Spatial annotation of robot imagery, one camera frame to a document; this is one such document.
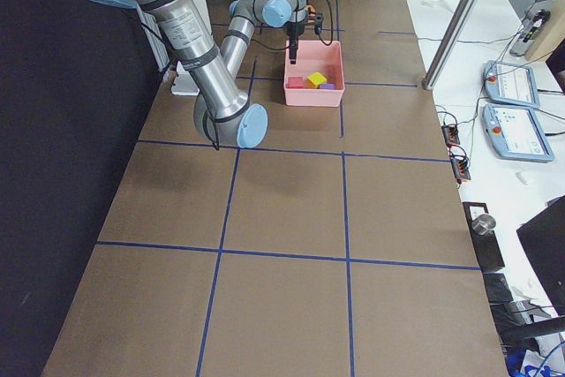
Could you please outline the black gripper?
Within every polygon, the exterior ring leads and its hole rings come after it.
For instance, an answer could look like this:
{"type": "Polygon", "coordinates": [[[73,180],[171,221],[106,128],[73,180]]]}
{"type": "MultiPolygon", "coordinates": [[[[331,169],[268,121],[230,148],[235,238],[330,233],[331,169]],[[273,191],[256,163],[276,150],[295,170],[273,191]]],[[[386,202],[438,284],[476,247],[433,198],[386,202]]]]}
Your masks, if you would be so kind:
{"type": "Polygon", "coordinates": [[[317,12],[313,6],[308,4],[299,12],[291,15],[283,28],[289,38],[289,61],[295,64],[297,61],[298,40],[307,28],[311,28],[317,36],[321,35],[324,16],[317,12]]]}

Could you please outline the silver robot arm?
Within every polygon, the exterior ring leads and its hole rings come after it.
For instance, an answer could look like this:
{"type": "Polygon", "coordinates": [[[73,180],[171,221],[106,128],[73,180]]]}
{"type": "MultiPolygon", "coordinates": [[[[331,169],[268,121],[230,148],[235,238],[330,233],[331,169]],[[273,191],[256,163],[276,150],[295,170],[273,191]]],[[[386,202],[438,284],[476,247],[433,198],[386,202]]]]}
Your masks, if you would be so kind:
{"type": "Polygon", "coordinates": [[[297,55],[298,40],[308,20],[307,0],[237,0],[230,5],[230,26],[216,44],[193,0],[89,0],[152,15],[168,39],[178,62],[200,92],[193,111],[199,134],[214,147],[221,144],[257,147],[267,133],[267,111],[251,103],[235,78],[254,29],[263,24],[284,28],[288,50],[297,55]]]}

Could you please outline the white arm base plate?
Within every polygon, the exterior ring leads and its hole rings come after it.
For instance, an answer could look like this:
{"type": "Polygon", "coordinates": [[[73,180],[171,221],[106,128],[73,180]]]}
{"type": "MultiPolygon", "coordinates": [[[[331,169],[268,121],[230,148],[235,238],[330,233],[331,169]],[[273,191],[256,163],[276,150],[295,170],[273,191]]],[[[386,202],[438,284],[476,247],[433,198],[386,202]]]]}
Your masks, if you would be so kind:
{"type": "Polygon", "coordinates": [[[197,96],[200,89],[180,62],[175,67],[175,77],[171,86],[171,93],[181,96],[197,96]]]}

